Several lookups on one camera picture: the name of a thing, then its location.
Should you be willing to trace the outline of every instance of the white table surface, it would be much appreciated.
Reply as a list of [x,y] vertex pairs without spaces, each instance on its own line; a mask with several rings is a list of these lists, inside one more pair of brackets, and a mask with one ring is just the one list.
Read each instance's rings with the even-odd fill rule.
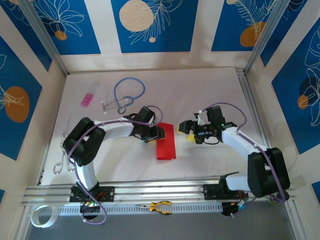
[[[193,113],[200,109],[216,102],[228,102],[246,113],[248,122],[242,130],[251,138],[260,139],[233,67],[75,73],[66,78],[42,185],[75,183],[75,174],[68,172],[66,165],[59,175],[53,174],[53,167],[62,156],[61,130],[70,133],[84,117],[93,121],[120,118],[122,115],[117,113],[117,109],[104,114],[101,101],[114,101],[114,86],[126,77],[140,79],[146,90],[142,97],[126,108],[124,115],[137,113],[142,106],[156,105],[163,111],[163,122],[174,124],[177,129],[179,123],[193,120]],[[94,81],[101,81],[100,88],[89,107],[82,107],[81,101]],[[117,88],[119,98],[134,97],[141,91],[139,83],[131,80],[124,81]],[[238,125],[243,122],[242,115],[236,109],[227,105],[221,105],[221,109],[227,122]],[[157,160],[155,142],[144,143],[134,137],[106,140],[94,159],[95,174],[100,182],[105,182],[207,177],[247,171],[246,161],[224,143],[196,145],[187,141],[186,135],[175,132],[175,147],[176,159]]]

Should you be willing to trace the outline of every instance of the yellow pliers handle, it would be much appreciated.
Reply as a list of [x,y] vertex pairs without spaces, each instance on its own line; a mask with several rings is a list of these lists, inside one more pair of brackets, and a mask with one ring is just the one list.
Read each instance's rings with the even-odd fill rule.
[[172,214],[172,211],[162,211],[156,207],[160,206],[160,205],[172,205],[172,202],[170,201],[159,201],[159,202],[151,202],[150,203],[150,208],[149,211],[153,212],[153,211],[157,211],[158,213],[161,213],[163,215],[170,215]]

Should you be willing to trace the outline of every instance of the pink vial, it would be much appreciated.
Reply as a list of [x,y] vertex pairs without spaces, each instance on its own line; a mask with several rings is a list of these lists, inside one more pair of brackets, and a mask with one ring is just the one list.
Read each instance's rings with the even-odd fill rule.
[[94,98],[95,94],[99,89],[99,82],[94,82],[90,88],[90,90],[86,93],[85,97],[81,102],[81,106],[87,108],[91,103],[92,99]]

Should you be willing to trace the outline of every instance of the scissors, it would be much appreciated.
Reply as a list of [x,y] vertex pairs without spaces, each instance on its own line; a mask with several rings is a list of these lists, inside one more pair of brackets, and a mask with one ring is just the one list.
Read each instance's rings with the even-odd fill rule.
[[124,96],[123,98],[120,98],[118,100],[118,103],[120,104],[120,106],[118,106],[117,101],[113,101],[110,103],[107,103],[106,105],[104,104],[104,102],[102,101],[102,107],[103,107],[103,112],[104,114],[107,113],[108,110],[111,109],[118,109],[117,112],[118,114],[124,114],[126,111],[126,106],[131,105],[133,102],[132,98],[128,97],[128,96]]
[[54,165],[53,167],[53,173],[58,175],[59,173],[61,173],[62,171],[62,168],[64,167],[64,161],[65,161],[65,164],[66,164],[66,169],[69,171],[69,172],[72,172],[74,170],[73,166],[70,167],[69,166],[69,163],[68,163],[68,156],[67,156],[67,153],[66,153],[66,150],[64,149],[63,147],[63,143],[66,139],[66,133],[61,130],[61,134],[62,134],[62,140],[61,140],[61,143],[60,143],[60,147],[62,149],[62,157],[61,157],[61,162],[58,162],[57,164]]
[[170,215],[172,214],[172,211],[162,211],[156,207],[160,206],[160,205],[172,205],[172,202],[170,201],[159,201],[159,202],[151,202],[150,204],[139,204],[139,205],[135,205],[138,208],[142,208],[142,209],[149,209],[150,212],[156,211],[158,213],[161,213],[163,215]]

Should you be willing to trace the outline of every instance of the pliers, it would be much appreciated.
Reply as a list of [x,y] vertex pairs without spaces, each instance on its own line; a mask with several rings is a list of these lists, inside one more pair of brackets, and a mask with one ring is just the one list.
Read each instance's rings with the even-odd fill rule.
[[150,204],[139,204],[139,205],[135,205],[138,208],[142,208],[142,209],[149,209],[150,212],[156,211],[158,213],[161,213],[163,215],[170,215],[172,214],[172,211],[162,211],[158,208],[156,208],[157,206],[160,205],[172,205],[172,202],[170,201],[159,201],[159,202],[151,202]]

